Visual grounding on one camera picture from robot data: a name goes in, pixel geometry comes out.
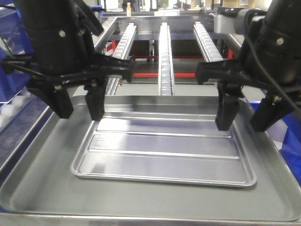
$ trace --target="blue container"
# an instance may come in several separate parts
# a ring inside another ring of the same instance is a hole
[[[257,109],[259,102],[251,102]],[[292,113],[283,118],[288,129],[280,153],[301,185],[301,117]]]
[[[0,0],[0,4],[11,2]],[[23,24],[15,10],[0,9],[0,35],[13,54],[32,52]],[[6,52],[0,49],[0,60],[6,56]],[[29,78],[29,75],[25,73],[5,74],[0,66],[0,103],[9,102],[26,85]]]
[[[94,11],[97,19],[99,19],[100,17],[103,17],[103,11],[99,11],[99,12],[97,11],[98,9],[103,8],[101,5],[92,5],[92,6],[90,6],[90,8],[92,9],[92,11]]]

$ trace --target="bolt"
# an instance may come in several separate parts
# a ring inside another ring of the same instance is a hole
[[[91,86],[92,86],[92,87],[97,87],[97,83],[96,83],[95,80],[92,80]]]
[[[274,103],[280,102],[282,100],[282,97],[280,96],[274,96]]]
[[[62,89],[62,86],[61,86],[61,85],[55,86],[55,90],[61,90],[61,89]]]
[[[58,34],[59,34],[62,38],[66,37],[66,33],[65,33],[63,30],[60,30],[60,31],[58,32]]]
[[[284,43],[284,38],[277,39],[276,43],[278,46],[281,46]]]
[[[85,30],[84,29],[80,29],[79,36],[83,36],[84,34],[85,34]]]

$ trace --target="stainless steel surface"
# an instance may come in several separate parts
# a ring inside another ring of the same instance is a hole
[[[246,187],[256,176],[236,135],[214,115],[107,112],[72,165],[83,178]]]
[[[94,48],[97,53],[101,53],[105,44],[108,42],[112,34],[117,29],[117,18],[109,17],[102,23],[103,33],[100,36],[93,36],[93,41],[95,43]]]
[[[223,58],[207,33],[205,27],[200,22],[196,22],[194,24],[193,31],[204,59],[207,62],[222,61]]]
[[[116,47],[112,57],[121,60],[125,60],[128,58],[128,55],[130,53],[137,32],[136,29],[137,27],[133,23],[130,23],[127,26],[127,29],[124,32],[120,42],[118,43],[118,46]],[[106,95],[115,95],[121,78],[122,78],[121,76],[117,76],[117,75],[109,76],[109,80],[105,92]]]
[[[0,222],[12,225],[301,225],[301,191],[265,133],[246,123],[238,136],[257,175],[250,188],[83,179],[70,164],[91,123],[84,97],[69,120],[53,115],[0,189]],[[216,97],[107,97],[106,111],[214,114]]]
[[[170,29],[167,23],[162,23],[160,28],[158,62],[158,95],[175,95],[173,54],[171,50]]]
[[[17,149],[24,151],[28,147],[51,112],[44,102],[31,97],[22,111],[0,132],[0,185],[23,154]]]

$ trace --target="steel tray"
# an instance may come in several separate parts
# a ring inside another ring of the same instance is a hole
[[[256,177],[234,127],[215,115],[106,112],[71,165],[83,178],[252,186]]]
[[[264,221],[262,225],[278,225],[270,221],[284,221],[282,225],[287,225],[300,218],[301,189],[267,134],[250,127],[249,104],[240,101],[235,123],[257,183],[233,188],[75,176],[70,165],[91,120],[84,97],[72,101],[71,118],[52,115],[0,188],[1,207],[17,213],[20,220],[54,216],[48,222],[53,225],[55,216],[61,216],[86,219],[85,225],[93,225],[90,219],[119,217],[179,219],[183,224],[257,225],[250,221]],[[105,108],[108,112],[208,115],[216,112],[217,105],[217,97],[106,97]]]

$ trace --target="metal tray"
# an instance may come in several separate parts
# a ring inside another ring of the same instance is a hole
[[[236,135],[215,115],[106,112],[71,165],[83,178],[245,187],[256,183]]]
[[[85,98],[72,101],[75,107],[71,118],[52,115],[1,186],[3,209],[22,218],[26,214],[64,219],[74,216],[87,221],[120,217],[185,222],[232,220],[231,225],[257,224],[245,220],[265,221],[264,225],[284,221],[286,225],[300,218],[300,187],[267,134],[256,133],[250,127],[252,110],[247,103],[240,101],[236,131],[257,182],[233,188],[75,176],[70,165],[91,120]],[[106,97],[105,108],[108,112],[208,115],[216,113],[217,105],[217,97]],[[52,218],[48,224],[57,221]]]

